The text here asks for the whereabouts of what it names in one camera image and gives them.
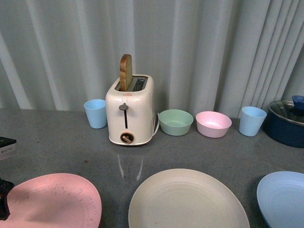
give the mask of toaster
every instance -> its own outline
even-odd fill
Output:
[[[153,93],[154,81],[148,75],[132,75],[125,92],[120,90],[120,78],[114,82],[105,97],[111,142],[133,146],[151,140],[159,126]]]

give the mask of blue cup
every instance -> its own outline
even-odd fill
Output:
[[[267,113],[256,107],[243,107],[239,132],[246,136],[255,136],[263,124]]]
[[[92,128],[106,126],[105,100],[95,99],[85,102],[85,113]]]

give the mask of bread slice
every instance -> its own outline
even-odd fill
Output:
[[[132,82],[132,56],[124,54],[120,60],[120,91],[127,91]]]

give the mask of pink bowl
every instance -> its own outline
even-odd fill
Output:
[[[223,137],[232,124],[231,119],[222,114],[205,111],[196,115],[196,123],[199,133],[210,138]]]

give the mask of glass lid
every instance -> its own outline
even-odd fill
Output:
[[[304,111],[295,108],[291,101],[271,102],[268,109],[282,119],[304,126]]]

